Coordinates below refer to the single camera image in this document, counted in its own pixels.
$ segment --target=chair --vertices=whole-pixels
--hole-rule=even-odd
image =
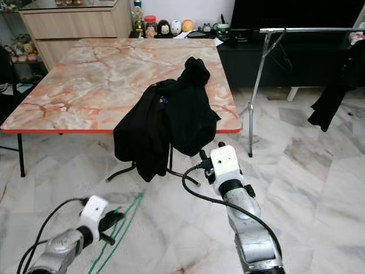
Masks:
[[[0,126],[35,86],[33,85],[24,93],[21,93],[17,90],[17,83],[20,82],[21,81],[17,79],[13,61],[11,60],[8,52],[0,46],[0,84],[8,83],[13,89],[12,95],[0,93]],[[4,146],[0,146],[0,148],[19,152],[21,177],[25,177],[22,134],[18,134],[18,148]]]

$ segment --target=black jacket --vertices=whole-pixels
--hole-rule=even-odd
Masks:
[[[203,61],[190,57],[178,80],[149,86],[114,128],[115,156],[136,162],[149,182],[166,174],[170,144],[188,156],[197,154],[214,139],[220,119],[204,89],[209,77]]]
[[[349,49],[341,68],[334,75],[321,97],[311,106],[314,112],[308,122],[320,126],[322,131],[326,132],[346,92],[356,89],[365,78],[364,66],[365,40],[362,40],[357,41]]]

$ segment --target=black cable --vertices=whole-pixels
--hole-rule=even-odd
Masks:
[[[188,191],[190,194],[194,195],[195,197],[198,197],[200,199],[209,201],[211,203],[217,203],[217,204],[222,204],[222,205],[227,206],[227,207],[232,207],[233,209],[236,209],[236,210],[242,212],[243,214],[246,214],[248,217],[251,217],[252,219],[254,219],[257,223],[259,223],[264,228],[266,228],[266,230],[268,231],[268,233],[270,234],[270,236],[273,238],[273,240],[274,240],[274,242],[275,242],[275,244],[276,244],[276,246],[278,248],[278,252],[279,252],[280,256],[282,256],[281,255],[281,247],[280,247],[278,238],[276,238],[275,233],[271,230],[271,228],[263,220],[261,220],[260,218],[258,218],[255,215],[251,214],[247,210],[244,210],[243,208],[241,208],[241,207],[239,207],[239,206],[237,206],[235,204],[232,204],[232,203],[229,203],[229,202],[226,202],[226,201],[222,201],[222,200],[217,200],[217,199],[214,199],[214,198],[210,198],[210,197],[207,197],[207,196],[198,194],[198,193],[192,191],[190,188],[188,188],[188,186],[186,185],[185,179],[186,179],[186,177],[188,176],[188,174],[191,171],[196,170],[198,168],[201,168],[200,165],[197,165],[197,166],[194,166],[194,167],[189,168],[183,174],[183,176],[182,176],[182,186],[185,188],[185,190]]]
[[[39,242],[37,243],[37,245],[44,244],[44,243],[46,243],[46,242],[48,242],[48,240],[39,241]],[[24,263],[24,261],[25,261],[25,258],[28,256],[29,252],[31,252],[31,250],[32,250],[33,248],[34,248],[34,245],[32,245],[30,248],[28,248],[28,250],[24,253],[24,255],[23,255],[23,257],[22,257],[21,261],[19,262],[19,265],[18,265],[18,271],[17,271],[17,273],[20,273],[20,271],[22,270],[22,267],[23,267],[23,263]]]
[[[27,260],[27,263],[25,265],[25,268],[23,270],[23,274],[25,274],[27,272],[27,270],[28,270],[28,267],[30,265],[30,262],[31,262],[33,256],[34,256],[34,252],[35,252],[35,250],[37,248],[37,245],[39,243],[39,239],[40,239],[40,236],[41,236],[41,234],[42,234],[42,232],[44,230],[44,227],[46,226],[46,224],[48,223],[48,221],[51,219],[51,217],[57,212],[57,210],[59,210],[61,207],[63,207],[65,204],[67,204],[67,203],[69,203],[71,201],[81,201],[85,205],[86,202],[87,202],[87,200],[88,200],[88,198],[72,198],[72,199],[68,199],[68,200],[64,201],[62,204],[60,204],[59,206],[57,206],[52,211],[52,213],[48,215],[48,217],[45,219],[45,221],[43,222],[42,226],[40,227],[40,230],[38,232],[38,236],[36,237],[36,240],[34,242],[34,245],[31,247],[31,253],[30,253],[30,256],[29,256],[29,258]],[[21,272],[21,265],[19,265],[19,267],[18,267],[17,274],[20,274],[20,272]]]

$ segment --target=tile floor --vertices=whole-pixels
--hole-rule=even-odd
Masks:
[[[293,102],[287,89],[262,89],[255,104],[254,158],[246,147],[250,90],[234,90],[244,119],[241,134],[217,135],[235,147],[262,218],[276,232],[288,274],[365,272],[365,91],[349,93],[327,133],[306,122],[319,89],[303,89]],[[136,171],[105,183],[127,167],[113,156],[111,135],[24,135],[26,173],[15,152],[0,150],[0,273],[15,273],[50,211],[67,198],[102,195],[126,208],[144,191],[131,229],[100,273],[242,273],[225,208],[186,193],[167,175],[145,183]],[[2,145],[16,136],[0,134]],[[185,171],[198,157],[175,153]],[[198,192],[214,196],[201,171]],[[47,239],[77,224],[81,206],[65,206],[47,226]],[[68,273],[87,273],[102,243],[88,247]]]

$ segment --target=metal stand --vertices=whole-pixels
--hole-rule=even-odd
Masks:
[[[173,147],[170,145],[170,160],[169,160],[169,167],[166,168],[166,172],[174,175],[174,176],[178,176],[178,177],[182,177],[183,175],[181,173],[178,173],[174,170],[172,170],[172,157],[173,157]],[[132,165],[124,170],[120,170],[120,171],[117,171],[116,173],[110,175],[108,178],[106,178],[106,182],[109,183],[114,177],[120,175],[120,174],[123,174],[123,173],[126,173],[128,171],[131,171],[131,170],[134,170],[136,168],[136,163],[135,162],[132,162]],[[198,183],[197,181],[195,181],[193,178],[187,176],[186,177],[189,181],[191,181],[192,183],[194,183],[197,187],[200,186],[200,183]]]
[[[0,146],[0,148],[4,150],[19,152],[19,165],[21,169],[21,177],[25,177],[22,134],[18,134],[18,149],[11,147],[3,147],[3,146]]]
[[[320,32],[357,32],[362,31],[364,32],[365,29],[354,29],[354,28],[271,28],[271,29],[260,29],[260,33],[266,33],[265,41],[263,43],[262,55],[260,66],[258,68],[257,77],[255,86],[253,88],[251,100],[248,103],[248,110],[249,110],[249,157],[253,156],[252,152],[252,144],[253,144],[253,111],[254,111],[254,101],[257,95],[258,86],[260,83],[261,75],[263,66],[265,64],[266,56],[276,47],[276,45],[280,42],[283,36],[286,33],[320,33]],[[281,33],[279,38],[269,47],[271,35],[273,33]]]

